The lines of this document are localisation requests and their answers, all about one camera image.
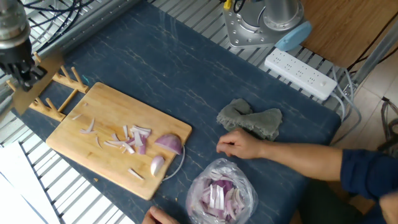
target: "clear plastic bag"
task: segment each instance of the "clear plastic bag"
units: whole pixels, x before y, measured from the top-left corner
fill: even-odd
[[[208,188],[207,186],[215,183],[217,179],[220,179],[220,175],[218,174],[221,174],[223,179],[231,180],[233,188],[239,190],[238,195],[240,195],[241,200],[243,201],[244,208],[240,210],[239,215],[237,215],[235,219],[223,219],[205,212],[205,210],[213,208],[209,208],[207,204],[203,202],[202,198],[204,197],[204,192],[206,192],[206,188]],[[257,204],[257,193],[250,184],[248,178],[235,163],[226,159],[215,160],[208,165],[195,180],[193,180],[192,185],[189,188],[186,201],[188,215],[194,224],[243,224],[246,223],[254,213]]]

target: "blue shirt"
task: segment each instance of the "blue shirt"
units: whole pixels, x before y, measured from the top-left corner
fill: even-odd
[[[346,191],[377,202],[360,224],[386,223],[378,201],[383,195],[398,190],[398,159],[380,152],[345,149],[340,179]]]

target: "electrical outlet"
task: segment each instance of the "electrical outlet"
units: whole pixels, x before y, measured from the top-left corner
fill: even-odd
[[[337,86],[333,79],[279,49],[268,55],[264,65],[321,100]]]

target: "blue sleeve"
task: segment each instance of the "blue sleeve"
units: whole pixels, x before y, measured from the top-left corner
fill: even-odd
[[[378,201],[398,189],[398,159],[380,152],[345,149],[340,179],[346,191]]]

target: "hand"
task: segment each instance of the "hand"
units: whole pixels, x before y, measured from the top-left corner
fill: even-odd
[[[152,206],[146,213],[142,224],[179,224],[174,218],[166,214],[163,210]]]
[[[261,141],[251,136],[245,130],[238,128],[220,137],[217,152],[225,152],[227,156],[237,156],[242,159],[262,157],[264,147],[272,142]]]
[[[398,224],[398,192],[383,196],[380,207],[387,224]]]

